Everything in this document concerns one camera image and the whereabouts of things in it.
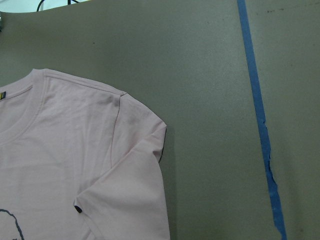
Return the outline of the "pink Snoopy t-shirt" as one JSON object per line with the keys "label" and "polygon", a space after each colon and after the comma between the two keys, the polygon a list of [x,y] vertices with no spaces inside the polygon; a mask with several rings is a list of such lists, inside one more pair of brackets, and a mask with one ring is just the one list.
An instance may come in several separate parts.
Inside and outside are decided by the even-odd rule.
{"label": "pink Snoopy t-shirt", "polygon": [[0,89],[3,240],[168,240],[166,124],[128,93],[34,69]]}

